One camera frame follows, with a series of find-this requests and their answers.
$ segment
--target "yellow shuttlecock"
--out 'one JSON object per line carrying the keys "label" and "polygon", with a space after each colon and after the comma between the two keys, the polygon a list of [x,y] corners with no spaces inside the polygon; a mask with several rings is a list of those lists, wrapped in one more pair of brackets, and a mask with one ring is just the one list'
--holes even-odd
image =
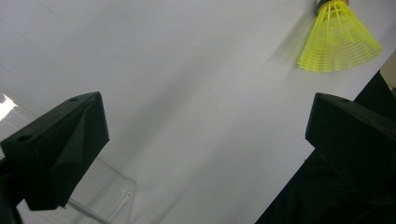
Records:
{"label": "yellow shuttlecock", "polygon": [[301,68],[340,71],[367,63],[381,53],[381,45],[347,4],[347,0],[318,1],[318,18],[298,61]]}

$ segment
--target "shuttlecock cork base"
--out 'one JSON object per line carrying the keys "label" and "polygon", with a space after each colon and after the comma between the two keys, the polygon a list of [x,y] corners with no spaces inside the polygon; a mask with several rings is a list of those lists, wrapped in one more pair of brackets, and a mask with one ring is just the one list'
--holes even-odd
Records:
{"label": "shuttlecock cork base", "polygon": [[381,45],[347,4],[347,0],[317,0],[318,18],[298,61],[302,69],[322,73],[345,70],[381,53]]}

